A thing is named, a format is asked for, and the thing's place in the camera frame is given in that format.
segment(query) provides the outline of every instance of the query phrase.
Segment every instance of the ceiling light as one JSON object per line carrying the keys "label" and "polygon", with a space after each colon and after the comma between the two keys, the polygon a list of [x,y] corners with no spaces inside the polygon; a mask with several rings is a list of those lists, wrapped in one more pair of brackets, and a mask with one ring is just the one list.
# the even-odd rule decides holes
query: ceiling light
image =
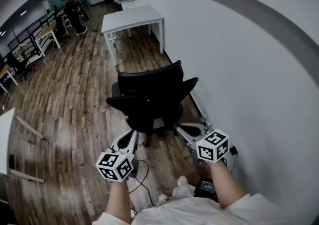
{"label": "ceiling light", "polygon": [[20,15],[22,16],[22,15],[24,15],[26,13],[26,10],[23,10],[21,13],[20,13]]}

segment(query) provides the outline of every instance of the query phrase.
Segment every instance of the white sleeve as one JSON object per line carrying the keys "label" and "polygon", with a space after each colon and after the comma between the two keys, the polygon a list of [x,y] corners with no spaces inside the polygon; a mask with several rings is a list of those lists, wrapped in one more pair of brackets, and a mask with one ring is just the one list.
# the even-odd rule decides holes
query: white sleeve
{"label": "white sleeve", "polygon": [[279,208],[261,194],[247,194],[223,212],[252,225],[288,224]]}
{"label": "white sleeve", "polygon": [[119,218],[116,218],[115,216],[108,214],[108,213],[102,213],[100,218],[93,222],[92,225],[129,225],[128,223],[120,220]]}

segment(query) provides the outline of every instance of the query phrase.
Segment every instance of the chair armrest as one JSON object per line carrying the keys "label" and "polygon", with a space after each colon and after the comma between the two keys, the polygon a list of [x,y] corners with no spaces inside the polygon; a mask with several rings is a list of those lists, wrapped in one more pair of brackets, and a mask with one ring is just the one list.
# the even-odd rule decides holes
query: chair armrest
{"label": "chair armrest", "polygon": [[112,84],[112,97],[121,97],[121,92],[119,89],[119,84],[118,82]]}

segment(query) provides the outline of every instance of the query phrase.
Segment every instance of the table leg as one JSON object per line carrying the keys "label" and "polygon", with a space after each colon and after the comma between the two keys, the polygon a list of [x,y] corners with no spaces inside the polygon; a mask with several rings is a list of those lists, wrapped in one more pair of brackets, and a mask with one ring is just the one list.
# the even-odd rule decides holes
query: table leg
{"label": "table leg", "polygon": [[36,43],[36,45],[38,46],[38,48],[39,48],[39,50],[40,50],[42,56],[45,57],[45,54],[44,54],[44,52],[43,52],[43,50],[42,50],[42,48],[41,48],[41,45],[38,43],[37,40],[35,41],[35,43]]}
{"label": "table leg", "polygon": [[52,36],[53,36],[53,39],[54,39],[56,45],[58,46],[59,49],[61,49],[61,46],[60,46],[60,44],[59,44],[59,42],[58,42],[58,39],[56,39],[56,36],[54,35],[54,31],[51,31],[51,34],[52,34]]}
{"label": "table leg", "polygon": [[6,90],[6,88],[0,83],[0,87],[3,88],[5,93],[8,93],[8,91]]}
{"label": "table leg", "polygon": [[164,53],[164,33],[163,33],[163,21],[161,20],[159,22],[159,53],[163,54]]}
{"label": "table leg", "polygon": [[24,120],[22,120],[19,116],[15,116],[16,120],[20,122],[24,127],[26,127],[28,130],[30,130],[33,134],[37,135],[41,139],[44,139],[44,136],[36,131],[33,127],[31,127],[29,124],[27,124]]}
{"label": "table leg", "polygon": [[22,135],[19,131],[13,129],[12,132],[16,134],[18,137],[22,138],[23,140],[27,141],[28,143],[30,142],[30,139],[27,138],[26,136]]}
{"label": "table leg", "polygon": [[21,173],[21,172],[18,172],[14,169],[10,169],[9,168],[9,172],[16,175],[16,176],[19,176],[19,177],[22,177],[24,179],[27,179],[27,180],[32,180],[32,181],[35,181],[35,182],[39,182],[39,183],[44,183],[44,180],[43,179],[40,179],[40,178],[37,178],[37,177],[33,177],[33,176],[30,176],[30,175],[26,175],[24,173]]}
{"label": "table leg", "polygon": [[104,38],[105,38],[106,44],[107,44],[107,46],[108,46],[108,49],[109,49],[111,58],[112,58],[113,63],[114,63],[114,66],[117,66],[118,63],[116,62],[116,59],[115,59],[115,56],[114,56],[114,53],[113,53],[113,50],[112,50],[111,43],[110,43],[110,41],[109,41],[109,36],[108,36],[107,33],[104,33]]}
{"label": "table leg", "polygon": [[69,35],[69,32],[68,32],[68,30],[67,30],[67,27],[65,26],[65,20],[64,20],[64,18],[62,18],[62,23],[63,23],[63,27],[64,27],[64,29],[65,29],[65,33],[66,33],[67,35]]}
{"label": "table leg", "polygon": [[18,82],[15,80],[15,78],[13,77],[13,75],[10,73],[10,71],[7,71],[8,75],[10,76],[10,78],[13,80],[13,82],[15,83],[15,85],[19,85]]}
{"label": "table leg", "polygon": [[112,44],[115,44],[113,33],[110,33]]}

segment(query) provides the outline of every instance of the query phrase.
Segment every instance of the black cable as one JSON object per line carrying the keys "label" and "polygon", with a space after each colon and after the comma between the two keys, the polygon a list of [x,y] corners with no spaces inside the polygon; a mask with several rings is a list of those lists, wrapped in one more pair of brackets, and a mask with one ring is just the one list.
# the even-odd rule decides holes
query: black cable
{"label": "black cable", "polygon": [[235,160],[234,160],[234,166],[233,166],[233,168],[231,169],[231,174],[233,174],[233,169],[235,168],[235,166],[236,166],[236,160],[237,160],[237,158],[238,158],[238,155],[236,154],[236,158],[235,158]]}
{"label": "black cable", "polygon": [[153,205],[153,207],[155,206],[154,203],[153,203],[153,200],[152,200],[152,197],[151,197],[151,194],[150,194],[150,190],[148,189],[148,187],[146,187],[143,183],[141,183],[137,178],[135,178],[145,189],[147,189],[148,191],[148,194],[149,194],[149,198],[150,198],[150,201],[151,201],[151,204]]}
{"label": "black cable", "polygon": [[135,178],[135,179],[140,183],[140,185],[138,185],[135,189],[133,189],[132,191],[130,191],[129,194],[132,193],[133,191],[135,191],[139,186],[142,185],[145,189],[147,189],[149,198],[150,198],[150,200],[151,200],[151,204],[152,204],[153,207],[154,207],[155,205],[154,205],[153,200],[152,200],[152,198],[151,198],[150,190],[148,189],[148,187],[146,187],[146,186],[143,184],[144,180],[146,179],[147,175],[149,174],[150,166],[149,166],[149,164],[148,164],[146,161],[144,161],[144,160],[139,159],[138,161],[144,162],[144,163],[147,165],[148,169],[147,169],[147,171],[146,171],[145,177],[143,178],[143,180],[142,180],[141,182],[139,181],[139,179]]}
{"label": "black cable", "polygon": [[140,182],[140,185],[138,185],[135,189],[133,189],[132,191],[130,191],[129,194],[132,193],[133,191],[135,191],[139,186],[141,186],[142,183],[144,182],[145,178],[146,178],[147,175],[149,174],[150,166],[148,165],[148,163],[147,163],[146,161],[144,161],[144,160],[141,160],[141,159],[139,159],[138,161],[144,162],[144,163],[148,166],[148,169],[147,169],[147,171],[146,171],[146,175],[145,175],[145,177],[143,178],[142,182]]}

